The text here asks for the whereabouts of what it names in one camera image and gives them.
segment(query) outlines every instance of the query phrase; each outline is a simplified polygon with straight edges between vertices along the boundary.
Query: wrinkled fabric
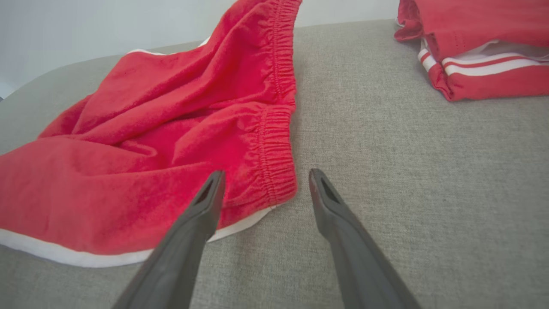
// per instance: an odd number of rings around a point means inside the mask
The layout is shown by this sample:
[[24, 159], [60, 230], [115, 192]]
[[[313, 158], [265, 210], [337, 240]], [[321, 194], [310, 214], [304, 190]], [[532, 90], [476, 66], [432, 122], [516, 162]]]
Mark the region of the wrinkled fabric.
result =
[[240, 0], [204, 46], [123, 56], [36, 141], [0, 156], [0, 243], [152, 249], [217, 169], [227, 175], [218, 228], [292, 198], [299, 4]]
[[549, 95], [549, 1], [401, 0], [395, 33], [448, 101]]

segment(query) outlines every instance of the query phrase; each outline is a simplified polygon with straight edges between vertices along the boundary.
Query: clothing pile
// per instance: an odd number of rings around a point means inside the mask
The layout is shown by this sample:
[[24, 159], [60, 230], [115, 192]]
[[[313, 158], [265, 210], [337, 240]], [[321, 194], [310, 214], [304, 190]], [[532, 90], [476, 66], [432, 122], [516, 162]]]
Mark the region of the clothing pile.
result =
[[449, 101], [549, 95], [547, 0], [400, 0], [398, 23]]
[[144, 261], [214, 170], [227, 186], [213, 239], [292, 198], [300, 2], [240, 0], [203, 46], [123, 56], [0, 156], [0, 244], [85, 267]]

